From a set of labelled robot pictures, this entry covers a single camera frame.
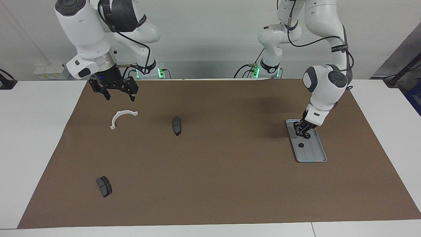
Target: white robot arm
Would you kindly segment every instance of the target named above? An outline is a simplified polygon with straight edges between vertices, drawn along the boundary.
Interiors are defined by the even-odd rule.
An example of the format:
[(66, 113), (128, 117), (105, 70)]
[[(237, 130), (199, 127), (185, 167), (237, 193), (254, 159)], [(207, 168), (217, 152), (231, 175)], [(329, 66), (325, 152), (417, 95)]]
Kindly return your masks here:
[(137, 40), (157, 42), (160, 34), (153, 24), (146, 22), (146, 15), (139, 13), (137, 0), (102, 1), (105, 3), (101, 0), (57, 0), (57, 18), (77, 50), (67, 68), (76, 79), (91, 75), (89, 83), (93, 91), (103, 94), (107, 100), (110, 99), (107, 89), (118, 89), (129, 94), (134, 101), (138, 87), (132, 77), (122, 78), (111, 45), (105, 38), (108, 29), (104, 29), (97, 16), (101, 14), (107, 27), (118, 35), (117, 40), (133, 50), (140, 65), (133, 66), (145, 75), (158, 75), (158, 70), (154, 70), (157, 63), (150, 54), (150, 48)]
[(296, 47), (312, 44), (294, 44), (301, 36), (298, 14), (304, 5), (306, 27), (322, 37), (320, 40), (326, 39), (330, 43), (333, 57), (333, 64), (309, 67), (303, 76), (304, 85), (312, 97), (302, 120), (295, 124), (295, 129), (297, 135), (309, 138), (308, 131), (323, 124), (352, 80), (353, 65), (350, 65), (349, 60), (352, 56), (348, 51), (345, 28), (337, 14), (336, 0), (283, 0), (278, 11), (281, 23), (264, 27), (258, 38), (265, 47), (260, 62), (261, 72), (272, 77), (282, 56), (279, 44), (291, 43)]

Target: green light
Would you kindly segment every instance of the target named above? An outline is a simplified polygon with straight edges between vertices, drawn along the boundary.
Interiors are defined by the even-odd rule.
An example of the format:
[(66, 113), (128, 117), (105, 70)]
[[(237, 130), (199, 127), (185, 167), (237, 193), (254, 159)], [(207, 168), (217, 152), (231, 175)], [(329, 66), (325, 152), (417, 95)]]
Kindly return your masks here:
[(259, 67), (256, 67), (256, 68), (253, 68), (253, 70), (254, 70), (253, 77), (254, 78), (258, 78), (259, 77), (260, 68)]
[(159, 74), (159, 78), (160, 78), (160, 79), (162, 79), (162, 78), (164, 78), (164, 77), (165, 77), (164, 72), (163, 72), (160, 68), (158, 68), (158, 74)]

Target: white curved object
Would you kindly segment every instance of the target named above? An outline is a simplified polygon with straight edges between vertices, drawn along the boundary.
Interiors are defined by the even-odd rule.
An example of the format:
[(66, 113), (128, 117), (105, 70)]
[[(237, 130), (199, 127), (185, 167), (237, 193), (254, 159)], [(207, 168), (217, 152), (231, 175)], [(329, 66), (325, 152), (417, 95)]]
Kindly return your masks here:
[(131, 114), (131, 115), (133, 115), (133, 116), (136, 116), (136, 115), (138, 115), (139, 113), (136, 111), (136, 112), (133, 112), (133, 111), (131, 111), (131, 110), (125, 110), (125, 111), (117, 111), (117, 113), (114, 115), (114, 118), (112, 118), (112, 125), (111, 125), (111, 127), (109, 127), (109, 128), (111, 128), (111, 130), (114, 130), (115, 129), (115, 122), (117, 121), (117, 119), (120, 117), (120, 116), (122, 116), (123, 114)]

